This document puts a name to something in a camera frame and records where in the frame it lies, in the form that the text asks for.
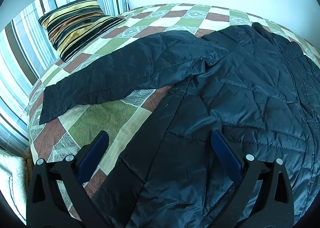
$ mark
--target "black fabric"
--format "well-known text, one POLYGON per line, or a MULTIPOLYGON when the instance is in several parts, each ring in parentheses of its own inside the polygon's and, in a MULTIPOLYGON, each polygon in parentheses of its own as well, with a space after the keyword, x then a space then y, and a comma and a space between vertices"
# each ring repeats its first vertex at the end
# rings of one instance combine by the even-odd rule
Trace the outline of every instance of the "black fabric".
POLYGON ((202 39, 168 31, 46 87, 39 124, 76 104, 175 84, 93 196, 103 215, 115 227, 207 227, 235 188, 210 146, 220 129, 244 153, 283 159, 298 221, 319 191, 319 83, 297 43, 258 23, 202 39))

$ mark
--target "striped headboard cover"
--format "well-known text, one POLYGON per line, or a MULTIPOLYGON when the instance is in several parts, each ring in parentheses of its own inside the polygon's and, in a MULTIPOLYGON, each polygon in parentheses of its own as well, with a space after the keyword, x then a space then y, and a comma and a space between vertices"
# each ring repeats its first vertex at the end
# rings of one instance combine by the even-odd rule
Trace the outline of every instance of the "striped headboard cover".
MULTIPOLYGON (((38 19, 75 0, 35 0, 0 33, 0 147, 19 155, 28 142, 28 95, 59 56, 38 19)), ((128 0, 97 0, 106 15, 128 11, 128 0)))

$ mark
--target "white blanket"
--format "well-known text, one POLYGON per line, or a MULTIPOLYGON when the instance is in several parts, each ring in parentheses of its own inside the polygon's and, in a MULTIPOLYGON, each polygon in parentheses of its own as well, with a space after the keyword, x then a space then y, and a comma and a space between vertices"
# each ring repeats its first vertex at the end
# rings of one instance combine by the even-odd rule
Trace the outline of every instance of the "white blanket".
POLYGON ((27 182, 23 158, 0 150, 0 190, 9 206, 26 224, 27 182))

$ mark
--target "striped pillow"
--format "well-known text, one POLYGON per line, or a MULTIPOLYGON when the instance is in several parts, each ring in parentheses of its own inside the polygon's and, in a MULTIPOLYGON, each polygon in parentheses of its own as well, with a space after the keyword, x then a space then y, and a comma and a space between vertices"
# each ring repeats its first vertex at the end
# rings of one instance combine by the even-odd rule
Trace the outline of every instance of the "striped pillow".
POLYGON ((103 32, 125 21, 105 15, 97 0, 76 0, 39 18, 62 61, 66 62, 103 32))

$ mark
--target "bedspread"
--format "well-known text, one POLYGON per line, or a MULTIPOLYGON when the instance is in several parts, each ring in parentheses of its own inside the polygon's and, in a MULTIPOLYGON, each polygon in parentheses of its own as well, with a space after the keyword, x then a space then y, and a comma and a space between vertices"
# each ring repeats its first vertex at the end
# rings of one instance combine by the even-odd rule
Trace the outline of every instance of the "bedspread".
MULTIPOLYGON (((230 25, 251 25, 252 22, 259 22, 266 30, 296 41, 304 54, 320 67, 320 55, 310 43, 289 29, 252 14, 215 6, 163 4, 137 8, 120 16, 126 18, 126 21, 96 38, 70 61, 56 61, 35 83, 29 94, 28 131, 34 162, 38 158, 44 158, 48 162, 62 160, 66 155, 76 154, 82 146, 89 144, 100 130, 109 133, 108 150, 91 180, 84 184, 90 197, 101 186, 120 152, 171 86, 134 91, 122 100, 77 105, 55 120, 39 125, 43 90, 46 86, 81 70, 101 56, 153 33, 187 30, 201 37, 230 25)), ((58 186, 70 213, 77 217, 63 183, 59 182, 58 186)))

